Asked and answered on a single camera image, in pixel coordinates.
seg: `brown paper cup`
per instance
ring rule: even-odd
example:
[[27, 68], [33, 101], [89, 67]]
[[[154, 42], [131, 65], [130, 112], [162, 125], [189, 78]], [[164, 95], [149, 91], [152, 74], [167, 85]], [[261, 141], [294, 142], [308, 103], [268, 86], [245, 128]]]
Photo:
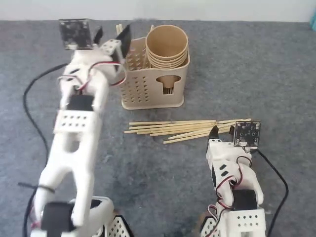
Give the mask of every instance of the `brown paper cup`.
[[187, 48], [188, 36], [177, 26], [157, 26], [146, 37], [147, 52], [156, 59], [177, 59]]

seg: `beige plastic holder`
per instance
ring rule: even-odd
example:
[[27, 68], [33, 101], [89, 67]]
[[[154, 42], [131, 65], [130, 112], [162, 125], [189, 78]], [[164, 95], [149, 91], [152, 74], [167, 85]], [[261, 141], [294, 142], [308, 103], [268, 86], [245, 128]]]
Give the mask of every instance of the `beige plastic holder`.
[[120, 85], [122, 106], [128, 110], [181, 106], [190, 63], [189, 50], [186, 49], [187, 54], [180, 67], [150, 68], [145, 42], [146, 38], [132, 40], [126, 58], [129, 69], [127, 79]]

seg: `chopstick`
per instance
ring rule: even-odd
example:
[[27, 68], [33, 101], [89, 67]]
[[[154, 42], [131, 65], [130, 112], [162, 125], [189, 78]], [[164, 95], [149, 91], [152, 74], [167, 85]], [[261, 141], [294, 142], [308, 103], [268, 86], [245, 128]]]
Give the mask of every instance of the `chopstick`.
[[149, 134], [151, 137], [176, 134], [168, 137], [164, 144], [192, 140], [209, 135], [216, 125], [219, 133], [229, 132], [236, 121], [251, 121], [251, 118], [231, 120], [179, 120], [179, 121], [136, 121], [130, 122], [124, 133]]

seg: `white bracket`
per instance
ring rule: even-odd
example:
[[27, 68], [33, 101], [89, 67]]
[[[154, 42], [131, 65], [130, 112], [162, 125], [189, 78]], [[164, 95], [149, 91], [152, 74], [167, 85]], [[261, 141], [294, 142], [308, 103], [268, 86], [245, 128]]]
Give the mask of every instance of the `white bracket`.
[[94, 111], [59, 110], [54, 133], [90, 132], [96, 129], [98, 115]]

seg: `wire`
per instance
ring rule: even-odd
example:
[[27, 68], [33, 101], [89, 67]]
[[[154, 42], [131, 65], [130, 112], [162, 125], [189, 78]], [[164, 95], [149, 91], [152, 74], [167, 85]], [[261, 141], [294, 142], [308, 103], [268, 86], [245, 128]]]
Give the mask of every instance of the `wire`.
[[[36, 124], [36, 122], [34, 121], [34, 119], [32, 118], [32, 116], [30, 114], [29, 106], [27, 104], [27, 95], [28, 95], [30, 89], [32, 88], [32, 86], [34, 85], [34, 83], [36, 81], [38, 81], [39, 79], [41, 79], [42, 77], [46, 76], [49, 73], [52, 73], [52, 72], [54, 72], [56, 70], [59, 70], [59, 69], [65, 67], [66, 65], [67, 65], [67, 63], [58, 65], [56, 67], [53, 67], [53, 68], [43, 72], [40, 75], [38, 75], [36, 78], [34, 78], [30, 82], [30, 84], [26, 87], [26, 89], [25, 89], [25, 91], [23, 93], [23, 109], [24, 109], [24, 112], [25, 112], [26, 116], [28, 117], [28, 119], [30, 120], [30, 122], [33, 125], [33, 127], [36, 129], [37, 133], [39, 134], [39, 136], [40, 136], [40, 138], [41, 138], [41, 140], [42, 140], [42, 142], [44, 144], [44, 148], [45, 148], [45, 166], [47, 165], [47, 161], [48, 161], [48, 144], [47, 144], [47, 140], [44, 137], [42, 131], [39, 128], [39, 126]], [[37, 188], [35, 188], [34, 191], [32, 192], [32, 194], [31, 194], [31, 196], [29, 198], [28, 204], [26, 206], [26, 209], [25, 209], [24, 219], [23, 219], [23, 228], [22, 228], [22, 236], [23, 237], [28, 237], [28, 228], [27, 228], [28, 217], [29, 217], [29, 213], [30, 213], [31, 208], [32, 208], [32, 202], [33, 202], [34, 196], [36, 194], [36, 190], [37, 190]]]
[[216, 208], [216, 206], [215, 206], [215, 205], [212, 205], [212, 204], [209, 205], [209, 206], [207, 207], [207, 211], [208, 211], [208, 213], [217, 221], [217, 216], [214, 215], [213, 212], [211, 212], [210, 208], [213, 209], [213, 210], [215, 210], [216, 215], [217, 215], [217, 208]]
[[91, 70], [95, 67], [95, 66], [98, 66], [98, 65], [114, 65], [114, 66], [122, 66], [123, 68], [123, 71], [124, 71], [124, 78], [122, 80], [119, 80], [118, 82], [116, 83], [113, 83], [113, 84], [109, 84], [110, 86], [115, 86], [115, 85], [120, 85], [122, 83], [125, 82], [125, 80], [127, 79], [127, 70], [126, 68], [121, 64], [121, 63], [118, 63], [118, 62], [96, 62], [94, 64], [91, 65], [91, 67], [88, 69], [88, 75], [87, 75], [87, 81], [78, 88], [78, 90], [83, 90], [86, 88], [86, 86], [91, 82], [92, 80], [92, 77], [91, 77]]
[[259, 153], [259, 155], [261, 155], [261, 157], [268, 163], [268, 165], [274, 170], [274, 172], [278, 175], [278, 177], [280, 178], [280, 180], [283, 182], [284, 186], [285, 186], [285, 195], [282, 199], [282, 201], [280, 202], [279, 206], [277, 207], [276, 209], [276, 212], [272, 218], [272, 221], [271, 221], [271, 224], [270, 224], [270, 227], [269, 227], [269, 230], [268, 230], [268, 234], [267, 234], [267, 237], [270, 237], [271, 236], [271, 233], [272, 233], [272, 229], [276, 223], [276, 220], [277, 220], [277, 216], [278, 214], [280, 213], [281, 211], [281, 208], [283, 207], [286, 199], [287, 199], [287, 196], [289, 194], [289, 190], [288, 190], [288, 185], [287, 185], [287, 182], [286, 180], [283, 178], [283, 176], [279, 173], [279, 171], [273, 166], [273, 164], [269, 161], [269, 159], [259, 150], [257, 149], [257, 152]]
[[250, 167], [250, 168], [252, 167], [252, 160], [251, 160], [250, 158], [244, 157], [244, 156], [239, 156], [239, 157], [237, 157], [237, 159], [236, 159], [236, 162], [237, 162], [237, 163], [238, 163], [239, 158], [245, 158], [245, 159], [247, 159], [247, 160], [249, 161], [249, 167]]
[[216, 228], [218, 227], [218, 224], [221, 220], [222, 214], [224, 211], [226, 211], [227, 209], [223, 209], [220, 213], [219, 213], [219, 217], [218, 217], [218, 221], [216, 223], [216, 225], [214, 226], [214, 228], [210, 231], [210, 233], [208, 233], [205, 237], [210, 237], [212, 234], [214, 234], [214, 232], [216, 231]]
[[83, 82], [80, 80], [80, 78], [79, 77], [77, 77], [77, 76], [74, 76], [74, 75], [62, 75], [62, 76], [60, 76], [59, 78], [57, 78], [58, 80], [61, 80], [61, 79], [63, 79], [63, 78], [68, 78], [68, 79], [76, 79], [79, 83], [80, 83], [80, 85], [83, 85]]
[[50, 188], [49, 186], [46, 185], [32, 185], [32, 184], [28, 184], [28, 183], [24, 183], [24, 182], [19, 182], [18, 186], [24, 187], [24, 188], [30, 188], [30, 189], [38, 189], [38, 188], [42, 188], [45, 190], [50, 191], [51, 193], [55, 193], [55, 190]]

